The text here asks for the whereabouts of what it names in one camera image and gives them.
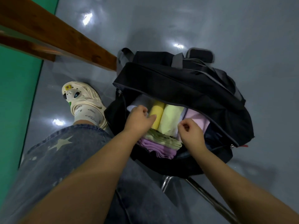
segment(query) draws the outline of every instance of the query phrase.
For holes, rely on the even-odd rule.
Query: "jeans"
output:
[[[52,188],[111,140],[88,124],[63,128],[33,146],[0,210],[0,223],[17,223]],[[129,159],[105,223],[184,223],[183,215],[147,173]]]

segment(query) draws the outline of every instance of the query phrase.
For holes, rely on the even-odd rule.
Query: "forearm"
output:
[[[130,132],[119,133],[56,186],[23,222],[103,223],[137,140]]]
[[[299,216],[208,150],[194,158],[241,223],[298,223]]]

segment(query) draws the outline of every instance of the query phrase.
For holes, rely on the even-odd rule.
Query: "purple folded cloth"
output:
[[[138,141],[138,144],[142,147],[145,147],[149,152],[155,151],[158,158],[167,158],[173,159],[176,155],[176,150],[166,147],[164,145],[160,145],[158,143],[152,142],[145,138],[141,138]]]

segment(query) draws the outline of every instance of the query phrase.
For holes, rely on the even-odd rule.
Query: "hand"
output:
[[[193,119],[184,119],[178,124],[178,132],[182,142],[191,153],[206,151],[204,143],[204,134],[202,129],[193,121]]]
[[[142,105],[132,109],[129,114],[124,131],[130,132],[133,136],[138,137],[139,140],[152,127],[157,116],[152,115],[147,118],[148,109]]]

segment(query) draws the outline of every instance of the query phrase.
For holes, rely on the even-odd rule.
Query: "wooden beam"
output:
[[[23,53],[29,54],[31,56],[43,59],[55,61],[56,55],[49,54],[46,52],[40,52],[38,50],[34,50],[34,45],[32,42],[22,40],[19,38],[3,36],[0,34],[0,45],[5,46],[10,49],[18,50]]]
[[[0,30],[116,71],[116,56],[31,0],[0,0]]]

